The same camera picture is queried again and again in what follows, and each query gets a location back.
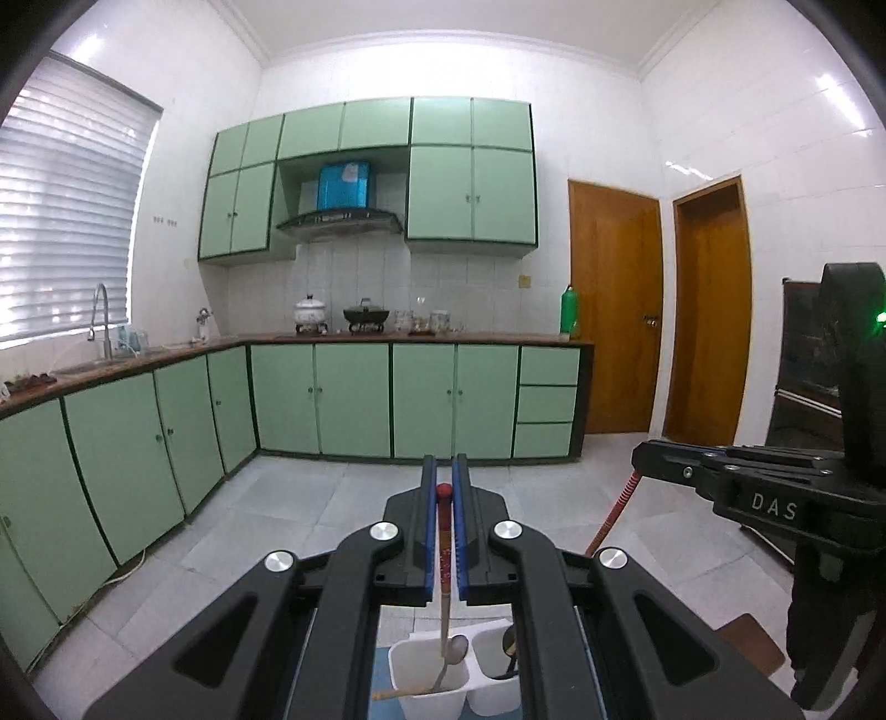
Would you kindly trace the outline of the wooden door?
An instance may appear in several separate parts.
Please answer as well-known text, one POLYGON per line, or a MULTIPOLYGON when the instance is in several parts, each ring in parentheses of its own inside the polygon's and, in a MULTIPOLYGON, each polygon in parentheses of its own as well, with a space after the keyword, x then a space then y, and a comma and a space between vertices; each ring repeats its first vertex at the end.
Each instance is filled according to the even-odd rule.
POLYGON ((674 201, 676 334, 664 435, 730 445, 738 430, 753 319, 742 180, 674 201))
POLYGON ((578 180, 568 183, 568 193, 578 328, 595 348, 586 430, 646 432, 661 357, 660 203, 578 180))

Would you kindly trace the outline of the white utensil holder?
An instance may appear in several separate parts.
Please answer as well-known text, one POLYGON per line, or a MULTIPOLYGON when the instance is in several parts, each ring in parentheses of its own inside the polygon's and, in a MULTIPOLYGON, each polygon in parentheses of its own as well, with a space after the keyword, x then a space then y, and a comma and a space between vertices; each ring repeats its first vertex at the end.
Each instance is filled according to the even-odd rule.
MULTIPOLYGON (((447 671, 441 689, 424 696, 398 697, 405 720, 455 720, 467 696, 466 657, 447 671)), ((389 651, 390 679, 394 688, 431 687, 443 666, 440 640, 407 639, 389 651)))
POLYGON ((500 680, 508 671, 511 657, 503 650, 509 620, 469 625, 464 635, 470 639, 466 660, 468 669, 467 705, 477 717, 503 717, 519 711, 519 679, 500 680))

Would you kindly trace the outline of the wooden door left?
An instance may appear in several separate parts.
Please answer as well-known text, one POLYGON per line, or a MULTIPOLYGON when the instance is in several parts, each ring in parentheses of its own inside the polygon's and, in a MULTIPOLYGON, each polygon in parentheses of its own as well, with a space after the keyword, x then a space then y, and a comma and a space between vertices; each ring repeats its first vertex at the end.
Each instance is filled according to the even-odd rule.
POLYGON ((595 348, 586 430, 646 432, 661 357, 660 203, 578 180, 568 183, 568 193, 578 328, 595 348))

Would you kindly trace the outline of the black chopstick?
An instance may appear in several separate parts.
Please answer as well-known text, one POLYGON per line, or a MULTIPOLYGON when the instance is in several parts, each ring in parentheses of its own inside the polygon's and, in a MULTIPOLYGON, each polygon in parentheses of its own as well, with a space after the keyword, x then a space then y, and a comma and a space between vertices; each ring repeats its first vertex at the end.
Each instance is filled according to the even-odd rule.
POLYGON ((509 625, 504 630, 502 650, 503 654, 508 657, 508 667, 506 667, 506 671, 496 676, 497 681, 510 680, 517 675, 517 630, 515 630, 515 625, 509 625))

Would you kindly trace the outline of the bamboo chopstick red handle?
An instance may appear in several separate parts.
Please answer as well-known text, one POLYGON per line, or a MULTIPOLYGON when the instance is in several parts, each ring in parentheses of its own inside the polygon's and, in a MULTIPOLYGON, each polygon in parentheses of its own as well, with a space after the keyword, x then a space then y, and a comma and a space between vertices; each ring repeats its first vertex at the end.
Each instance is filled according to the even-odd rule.
POLYGON ((439 525, 439 567, 440 567, 440 651, 446 654, 451 625, 452 600, 452 500, 454 491, 451 483, 441 483, 435 488, 437 498, 437 525, 439 525))

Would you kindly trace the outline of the white utensil holder left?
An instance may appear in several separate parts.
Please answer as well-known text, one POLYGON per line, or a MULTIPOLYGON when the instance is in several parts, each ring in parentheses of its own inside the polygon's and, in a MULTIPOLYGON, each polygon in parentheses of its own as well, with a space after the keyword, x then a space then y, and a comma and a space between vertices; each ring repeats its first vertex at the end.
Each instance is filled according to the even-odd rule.
MULTIPOLYGON (((398 697, 405 720, 455 720, 467 696, 466 657, 447 671, 441 689, 424 696, 398 697)), ((407 639, 389 651, 390 679, 394 688, 431 687, 443 666, 440 640, 407 639)))

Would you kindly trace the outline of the wooden door right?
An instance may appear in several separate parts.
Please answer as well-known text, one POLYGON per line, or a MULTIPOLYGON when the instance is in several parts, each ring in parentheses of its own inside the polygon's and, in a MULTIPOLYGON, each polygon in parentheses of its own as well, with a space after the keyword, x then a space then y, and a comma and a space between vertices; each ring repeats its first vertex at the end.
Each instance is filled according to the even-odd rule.
POLYGON ((742 180, 674 201, 676 334, 664 435, 730 445, 738 430, 753 319, 742 180))

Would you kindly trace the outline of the green upper cabinets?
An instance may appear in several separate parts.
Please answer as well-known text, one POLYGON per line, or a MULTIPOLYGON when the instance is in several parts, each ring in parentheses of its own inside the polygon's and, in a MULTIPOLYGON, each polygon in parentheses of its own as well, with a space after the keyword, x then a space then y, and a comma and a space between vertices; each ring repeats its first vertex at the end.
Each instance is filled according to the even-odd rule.
POLYGON ((411 250, 536 249, 533 111, 485 97, 384 97, 227 127, 213 144, 198 260, 289 260, 339 237, 411 250))

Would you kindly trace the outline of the white cooking pot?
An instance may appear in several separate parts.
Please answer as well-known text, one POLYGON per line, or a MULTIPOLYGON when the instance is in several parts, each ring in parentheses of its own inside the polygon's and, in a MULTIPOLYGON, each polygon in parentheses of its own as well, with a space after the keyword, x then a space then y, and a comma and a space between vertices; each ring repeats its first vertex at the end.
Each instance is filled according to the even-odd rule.
POLYGON ((325 335, 329 328, 326 305, 312 294, 308 294, 305 299, 295 304, 293 322, 298 335, 325 335))

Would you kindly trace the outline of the green bottle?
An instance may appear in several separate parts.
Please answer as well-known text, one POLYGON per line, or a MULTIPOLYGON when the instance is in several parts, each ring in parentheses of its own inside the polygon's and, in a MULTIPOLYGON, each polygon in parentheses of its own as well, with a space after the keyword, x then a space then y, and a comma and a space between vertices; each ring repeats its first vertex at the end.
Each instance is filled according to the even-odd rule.
POLYGON ((569 339, 580 336, 580 297, 572 285, 560 296, 559 333, 569 339))

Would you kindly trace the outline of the white utensil holder right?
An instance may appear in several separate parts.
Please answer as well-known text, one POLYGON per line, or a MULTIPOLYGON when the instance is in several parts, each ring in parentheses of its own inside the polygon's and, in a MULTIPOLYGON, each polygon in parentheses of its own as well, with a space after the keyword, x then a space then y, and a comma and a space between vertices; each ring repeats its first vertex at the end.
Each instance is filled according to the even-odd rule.
POLYGON ((500 680, 508 671, 511 657, 503 650, 509 620, 469 625, 464 635, 470 639, 466 660, 468 669, 467 705, 477 717, 503 717, 519 711, 519 679, 500 680))

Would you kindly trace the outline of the metal spoon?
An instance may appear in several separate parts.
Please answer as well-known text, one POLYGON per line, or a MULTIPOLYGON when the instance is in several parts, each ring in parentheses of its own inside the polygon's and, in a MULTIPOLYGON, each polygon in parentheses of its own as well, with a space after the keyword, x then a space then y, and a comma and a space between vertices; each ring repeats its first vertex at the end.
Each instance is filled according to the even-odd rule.
POLYGON ((441 684, 443 684, 447 671, 449 671, 452 666, 459 665, 461 661, 464 660, 464 657, 467 656, 469 646, 470 642, 464 635, 455 635, 446 640, 445 645, 443 645, 443 652, 441 653, 441 657, 443 657, 443 666, 441 666, 439 675, 437 675, 434 684, 432 684, 430 688, 431 693, 438 692, 441 689, 441 684))

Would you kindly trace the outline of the glass jars on counter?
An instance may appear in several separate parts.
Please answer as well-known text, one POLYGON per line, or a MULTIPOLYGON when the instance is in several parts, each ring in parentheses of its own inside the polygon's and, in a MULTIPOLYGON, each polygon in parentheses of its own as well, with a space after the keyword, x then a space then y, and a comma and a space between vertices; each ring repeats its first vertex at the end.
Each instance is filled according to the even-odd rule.
POLYGON ((451 332, 451 314, 431 311, 420 315, 414 311, 395 311, 394 327, 398 333, 416 336, 437 336, 451 332))

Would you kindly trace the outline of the black wok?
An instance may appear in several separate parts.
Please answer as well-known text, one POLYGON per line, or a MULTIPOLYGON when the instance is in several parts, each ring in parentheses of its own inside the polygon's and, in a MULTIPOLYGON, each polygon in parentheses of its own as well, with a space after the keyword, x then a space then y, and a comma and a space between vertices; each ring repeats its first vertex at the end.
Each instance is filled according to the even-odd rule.
POLYGON ((373 335, 384 332, 389 311, 382 306, 374 305, 368 297, 363 297, 359 305, 346 307, 342 311, 342 315, 346 318, 348 332, 357 335, 373 335))

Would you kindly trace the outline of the window blinds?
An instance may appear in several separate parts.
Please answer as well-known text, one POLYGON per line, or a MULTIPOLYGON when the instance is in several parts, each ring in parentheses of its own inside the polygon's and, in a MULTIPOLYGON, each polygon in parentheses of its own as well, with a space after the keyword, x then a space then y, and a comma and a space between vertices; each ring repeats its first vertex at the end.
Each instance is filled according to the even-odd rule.
POLYGON ((133 233, 158 106, 40 60, 2 123, 2 339, 131 315, 133 233))

